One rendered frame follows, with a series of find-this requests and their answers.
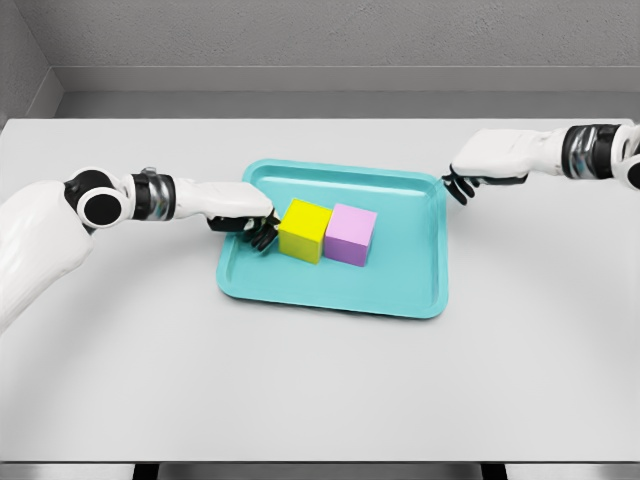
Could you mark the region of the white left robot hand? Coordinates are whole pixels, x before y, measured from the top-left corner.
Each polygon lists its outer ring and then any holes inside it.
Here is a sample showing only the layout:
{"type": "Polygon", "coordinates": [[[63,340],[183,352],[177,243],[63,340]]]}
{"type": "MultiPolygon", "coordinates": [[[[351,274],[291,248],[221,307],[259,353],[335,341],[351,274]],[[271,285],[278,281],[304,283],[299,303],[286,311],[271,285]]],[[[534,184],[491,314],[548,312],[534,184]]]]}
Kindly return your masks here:
{"type": "Polygon", "coordinates": [[[214,232],[238,234],[259,252],[276,240],[281,223],[272,201],[247,182],[204,184],[204,215],[214,232]]]}

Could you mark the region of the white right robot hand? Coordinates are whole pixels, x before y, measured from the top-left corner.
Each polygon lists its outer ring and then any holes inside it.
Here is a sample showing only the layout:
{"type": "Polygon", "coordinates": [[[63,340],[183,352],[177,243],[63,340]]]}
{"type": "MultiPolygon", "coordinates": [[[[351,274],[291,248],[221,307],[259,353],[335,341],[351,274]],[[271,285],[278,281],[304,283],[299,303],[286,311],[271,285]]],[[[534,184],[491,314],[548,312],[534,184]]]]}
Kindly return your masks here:
{"type": "Polygon", "coordinates": [[[526,153],[532,130],[482,129],[453,157],[449,172],[442,176],[449,195],[466,206],[480,185],[524,184],[532,170],[526,153]]]}

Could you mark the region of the yellow cube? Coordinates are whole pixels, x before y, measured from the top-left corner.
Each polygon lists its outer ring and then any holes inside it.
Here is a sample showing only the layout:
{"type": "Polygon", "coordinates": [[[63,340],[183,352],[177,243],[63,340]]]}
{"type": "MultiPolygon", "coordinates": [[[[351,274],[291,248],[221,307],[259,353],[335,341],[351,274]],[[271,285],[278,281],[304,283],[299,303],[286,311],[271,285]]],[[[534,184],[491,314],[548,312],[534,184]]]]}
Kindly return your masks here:
{"type": "Polygon", "coordinates": [[[331,209],[294,198],[279,225],[279,252],[317,264],[331,216],[331,209]]]}

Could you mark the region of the pink cube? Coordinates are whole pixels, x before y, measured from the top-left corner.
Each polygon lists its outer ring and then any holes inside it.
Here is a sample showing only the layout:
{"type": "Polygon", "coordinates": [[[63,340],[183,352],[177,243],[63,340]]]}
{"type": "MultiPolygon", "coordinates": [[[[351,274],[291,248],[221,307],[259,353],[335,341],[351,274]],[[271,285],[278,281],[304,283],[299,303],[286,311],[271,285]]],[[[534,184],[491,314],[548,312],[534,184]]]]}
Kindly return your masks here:
{"type": "Polygon", "coordinates": [[[376,220],[376,212],[336,204],[325,231],[324,256],[364,267],[376,220]]]}

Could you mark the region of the teal plastic tray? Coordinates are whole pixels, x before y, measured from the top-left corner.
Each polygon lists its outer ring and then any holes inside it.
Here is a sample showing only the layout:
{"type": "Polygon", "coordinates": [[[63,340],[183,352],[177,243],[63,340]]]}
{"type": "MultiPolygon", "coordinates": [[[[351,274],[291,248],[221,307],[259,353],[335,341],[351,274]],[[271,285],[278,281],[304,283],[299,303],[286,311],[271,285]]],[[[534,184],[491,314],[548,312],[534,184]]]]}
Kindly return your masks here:
{"type": "Polygon", "coordinates": [[[279,213],[295,198],[331,208],[374,211],[377,220],[365,266],[323,258],[313,265],[279,253],[259,253],[230,234],[216,270],[218,287],[239,299],[429,319],[447,306],[447,191],[428,174],[264,159],[245,181],[279,213]]]}

